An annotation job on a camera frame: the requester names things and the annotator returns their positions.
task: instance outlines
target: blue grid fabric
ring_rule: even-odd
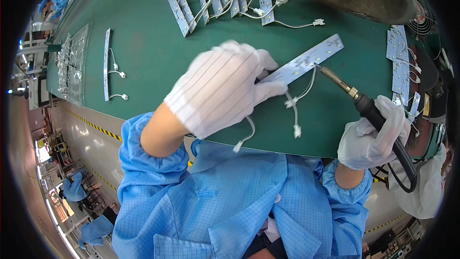
[[[340,201],[330,196],[340,193],[337,183],[325,182],[336,164],[323,171],[318,158],[245,148],[234,153],[207,141],[192,145],[189,173],[183,145],[167,158],[143,152],[140,134],[150,118],[132,118],[121,130],[125,175],[112,238],[119,258],[240,258],[270,211],[289,258],[361,254],[367,173],[361,191]]]

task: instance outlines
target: hand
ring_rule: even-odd
[[[199,54],[163,102],[203,139],[241,122],[262,101],[284,94],[288,88],[283,82],[254,84],[277,68],[266,50],[227,41]]]
[[[380,166],[396,158],[393,144],[399,136],[405,145],[410,133],[403,106],[396,106],[390,99],[379,95],[375,106],[386,122],[380,132],[366,118],[345,125],[345,132],[339,143],[339,161],[353,170]]]

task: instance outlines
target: factory floor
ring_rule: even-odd
[[[61,131],[73,159],[83,158],[87,170],[96,173],[94,178],[100,182],[107,203],[119,204],[116,189],[123,177],[118,159],[121,141],[92,127],[75,115],[116,135],[121,135],[120,129],[124,120],[85,107],[79,108],[68,102],[62,102],[51,109],[53,128],[55,131]],[[192,138],[185,138],[188,151],[192,141]],[[389,192],[382,182],[372,184],[371,193],[364,206],[369,210],[366,231],[384,225],[404,213],[396,203],[393,193]],[[410,218],[410,215],[405,214],[383,227],[365,233],[363,241],[371,243],[392,228],[398,233],[399,228]]]

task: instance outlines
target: person's right hand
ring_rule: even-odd
[[[396,106],[389,98],[379,95],[375,106],[386,122],[380,132],[366,118],[345,125],[339,143],[338,159],[350,169],[362,170],[381,166],[396,158],[393,144],[399,137],[406,144],[410,133],[410,123],[406,119],[404,107]]]
[[[241,122],[254,106],[284,94],[284,82],[254,84],[278,68],[267,50],[227,41],[199,54],[164,104],[199,139]]]

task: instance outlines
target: white cloth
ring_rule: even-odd
[[[428,161],[415,165],[417,171],[417,186],[412,193],[406,193],[390,172],[388,174],[388,189],[395,194],[399,206],[410,215],[418,219],[429,219],[436,216],[443,200],[443,177],[441,168],[446,160],[446,147],[441,143],[436,155]],[[398,160],[391,163],[399,180],[410,186],[409,178]]]
[[[199,54],[164,103],[187,130],[203,139],[241,122],[269,97],[284,94],[284,82],[254,84],[266,70],[277,68],[267,50],[227,41]]]
[[[345,125],[337,158],[348,168],[362,170],[391,162],[396,158],[392,148],[398,136],[403,145],[407,142],[410,123],[404,108],[383,95],[377,96],[375,106],[386,119],[380,132],[366,118]]]

